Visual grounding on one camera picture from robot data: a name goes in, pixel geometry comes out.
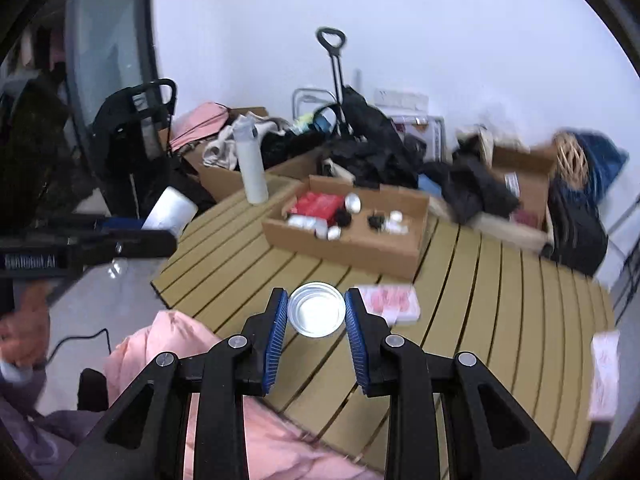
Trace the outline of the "person's left hand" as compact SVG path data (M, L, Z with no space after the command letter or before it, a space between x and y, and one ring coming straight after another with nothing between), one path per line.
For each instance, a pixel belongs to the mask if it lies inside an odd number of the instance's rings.
M17 367L41 363L50 341L47 282L30 283L17 310L1 319L1 359Z

